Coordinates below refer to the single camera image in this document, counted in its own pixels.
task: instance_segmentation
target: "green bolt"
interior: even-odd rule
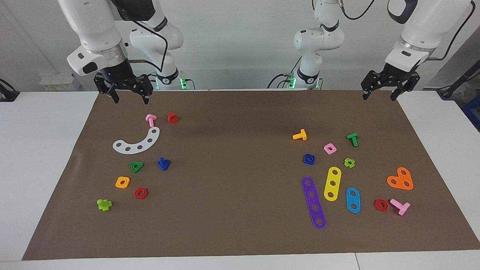
[[[347,136],[347,139],[352,140],[353,147],[358,147],[358,145],[359,145],[359,143],[357,141],[358,136],[359,136],[358,133],[352,133],[352,134]]]

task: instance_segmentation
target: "green triangular nut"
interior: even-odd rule
[[[132,172],[137,173],[144,166],[141,162],[132,162],[130,163],[130,169]]]

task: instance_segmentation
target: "curved white plate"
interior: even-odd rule
[[[142,153],[143,151],[149,149],[158,139],[160,135],[160,129],[156,126],[148,130],[147,137],[136,144],[127,144],[124,140],[118,140],[113,143],[113,149],[119,152],[120,154],[133,155]]]

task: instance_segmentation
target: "pink t-shaped bolt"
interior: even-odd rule
[[[150,127],[154,127],[153,121],[156,120],[156,116],[153,114],[147,114],[147,117],[145,117],[145,121],[148,121],[148,124]]]
[[[401,204],[399,203],[397,200],[395,199],[391,199],[390,200],[390,203],[395,206],[396,208],[398,208],[398,214],[400,216],[403,216],[403,214],[405,214],[405,212],[407,211],[407,209],[410,207],[410,204],[409,203],[405,203],[405,204]]]

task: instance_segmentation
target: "hexagonal nut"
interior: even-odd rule
[[[179,117],[176,114],[169,112],[167,114],[167,120],[170,124],[175,124],[179,121]]]
[[[375,208],[377,208],[378,211],[385,212],[388,210],[388,203],[384,199],[377,199],[375,200]]]
[[[137,190],[135,190],[135,198],[137,199],[140,199],[140,200],[145,199],[147,195],[148,195],[147,189],[144,187],[139,187],[137,188]]]
[[[120,176],[115,183],[117,188],[127,188],[128,184],[130,184],[130,178],[125,176]]]

